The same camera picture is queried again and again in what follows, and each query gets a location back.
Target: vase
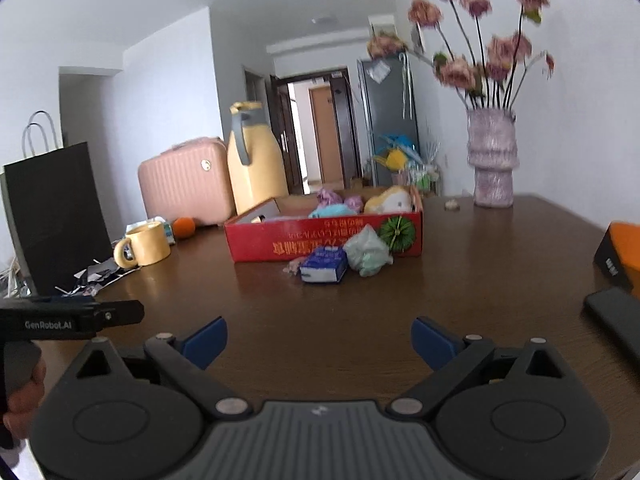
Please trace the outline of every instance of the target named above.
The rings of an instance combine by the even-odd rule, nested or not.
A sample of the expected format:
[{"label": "vase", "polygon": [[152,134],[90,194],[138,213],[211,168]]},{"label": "vase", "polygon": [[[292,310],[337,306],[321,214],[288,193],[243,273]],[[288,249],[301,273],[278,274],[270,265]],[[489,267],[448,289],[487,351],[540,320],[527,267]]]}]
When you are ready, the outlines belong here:
[{"label": "vase", "polygon": [[512,172],[520,164],[514,121],[500,108],[469,110],[467,119],[466,161],[476,170],[474,202],[483,207],[511,207]]}]

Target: pink suitcase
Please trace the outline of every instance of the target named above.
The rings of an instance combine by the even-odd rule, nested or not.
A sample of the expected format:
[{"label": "pink suitcase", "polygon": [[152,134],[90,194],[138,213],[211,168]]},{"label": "pink suitcase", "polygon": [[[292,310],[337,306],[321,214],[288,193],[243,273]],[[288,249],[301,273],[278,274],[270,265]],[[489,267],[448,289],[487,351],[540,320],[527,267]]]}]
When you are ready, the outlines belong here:
[{"label": "pink suitcase", "polygon": [[148,218],[193,218],[196,225],[222,224],[234,213],[226,147],[218,138],[188,140],[138,168]]}]

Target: ridged gray panel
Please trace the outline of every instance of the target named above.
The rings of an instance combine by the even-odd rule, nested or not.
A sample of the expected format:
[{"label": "ridged gray panel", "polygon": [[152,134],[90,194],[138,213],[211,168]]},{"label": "ridged gray panel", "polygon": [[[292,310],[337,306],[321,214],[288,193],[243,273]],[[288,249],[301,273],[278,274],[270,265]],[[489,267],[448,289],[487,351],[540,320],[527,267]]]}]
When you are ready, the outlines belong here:
[{"label": "ridged gray panel", "polygon": [[469,480],[417,423],[371,401],[266,402],[250,420],[217,425],[166,480]]}]

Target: mug handle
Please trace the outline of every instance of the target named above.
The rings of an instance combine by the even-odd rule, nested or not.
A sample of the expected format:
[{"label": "mug handle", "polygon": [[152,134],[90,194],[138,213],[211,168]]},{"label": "mug handle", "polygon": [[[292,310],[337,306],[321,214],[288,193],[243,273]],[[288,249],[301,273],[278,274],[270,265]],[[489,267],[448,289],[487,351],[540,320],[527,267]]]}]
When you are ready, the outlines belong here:
[{"label": "mug handle", "polygon": [[123,238],[117,243],[116,247],[113,249],[113,259],[116,260],[119,267],[123,269],[132,269],[138,264],[138,261],[136,260],[135,254],[133,255],[133,260],[127,260],[124,257],[124,247],[127,244],[131,245],[131,238]]}]

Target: white and yellow plush toy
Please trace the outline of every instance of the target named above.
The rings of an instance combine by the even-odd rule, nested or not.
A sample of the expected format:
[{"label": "white and yellow plush toy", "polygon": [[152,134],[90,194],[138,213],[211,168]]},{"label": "white and yellow plush toy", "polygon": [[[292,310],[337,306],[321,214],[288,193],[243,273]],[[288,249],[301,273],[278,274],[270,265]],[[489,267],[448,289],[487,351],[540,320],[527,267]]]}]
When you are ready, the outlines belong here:
[{"label": "white and yellow plush toy", "polygon": [[367,200],[364,214],[410,213],[413,208],[408,191],[401,186],[392,186],[384,193]]}]

